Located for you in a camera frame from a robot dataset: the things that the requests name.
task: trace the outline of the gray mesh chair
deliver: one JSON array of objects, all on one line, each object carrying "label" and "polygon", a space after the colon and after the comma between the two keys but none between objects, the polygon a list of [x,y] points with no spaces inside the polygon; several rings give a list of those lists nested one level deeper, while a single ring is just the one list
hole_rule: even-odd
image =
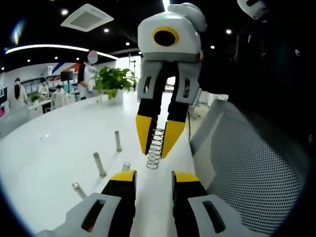
[{"label": "gray mesh chair", "polygon": [[207,192],[235,208],[250,230],[266,235],[286,218],[308,175],[309,157],[298,144],[226,101],[213,102],[190,144]]},{"label": "gray mesh chair", "polygon": [[9,112],[0,118],[0,137],[5,137],[30,120],[31,116],[28,106],[24,106],[14,113]]}]

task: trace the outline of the green leaves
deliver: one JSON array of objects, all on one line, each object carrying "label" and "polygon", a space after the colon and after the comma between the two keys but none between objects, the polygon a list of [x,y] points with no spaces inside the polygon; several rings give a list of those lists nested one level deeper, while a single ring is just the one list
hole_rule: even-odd
[{"label": "green leaves", "polygon": [[130,90],[130,88],[137,84],[134,73],[126,68],[102,68],[94,77],[95,87],[99,93],[104,91],[109,95],[109,99],[112,99],[118,93],[118,90],[126,89]]},{"label": "green leaves", "polygon": [[38,100],[39,98],[40,98],[40,97],[39,97],[38,95],[33,95],[33,96],[31,97],[31,101],[34,102],[34,101]]}]

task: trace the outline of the person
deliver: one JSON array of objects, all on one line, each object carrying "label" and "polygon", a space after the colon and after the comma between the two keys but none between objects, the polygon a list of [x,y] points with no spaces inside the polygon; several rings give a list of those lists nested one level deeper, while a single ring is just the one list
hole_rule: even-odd
[{"label": "person", "polygon": [[262,0],[237,3],[252,19],[237,36],[233,59],[201,53],[200,87],[227,94],[239,110],[261,115],[309,149],[315,132],[310,49],[285,17],[290,14],[272,11]]},{"label": "person", "polygon": [[39,94],[41,96],[47,96],[49,94],[49,88],[48,88],[47,82],[45,80],[39,86]]},{"label": "person", "polygon": [[53,94],[55,108],[60,108],[65,105],[65,90],[61,85],[57,86],[56,91]]},{"label": "person", "polygon": [[64,88],[61,87],[61,85],[56,86],[55,93],[59,93],[59,92],[65,94],[65,90],[64,90]]},{"label": "person", "polygon": [[18,111],[27,103],[26,91],[19,78],[14,81],[14,88],[9,94],[8,102],[11,112]]},{"label": "person", "polygon": [[78,91],[81,100],[92,97],[94,87],[93,77],[96,71],[95,66],[89,62],[88,58],[80,65],[78,71]]}]

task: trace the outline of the blue stripe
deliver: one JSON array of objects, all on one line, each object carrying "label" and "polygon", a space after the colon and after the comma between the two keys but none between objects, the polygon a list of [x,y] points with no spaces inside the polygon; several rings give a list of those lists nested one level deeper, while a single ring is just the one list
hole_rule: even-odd
[{"label": "blue stripe", "polygon": [[58,63],[55,67],[54,67],[54,69],[53,69],[53,73],[55,72],[55,71],[57,71],[61,66],[63,66],[65,63]]}]

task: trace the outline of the black circle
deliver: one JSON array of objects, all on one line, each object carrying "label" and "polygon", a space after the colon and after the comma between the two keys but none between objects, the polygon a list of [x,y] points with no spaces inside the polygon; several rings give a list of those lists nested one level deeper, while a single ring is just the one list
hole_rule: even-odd
[{"label": "black circle", "polygon": [[169,31],[158,31],[154,35],[154,40],[161,46],[172,46],[176,42],[176,37]]}]

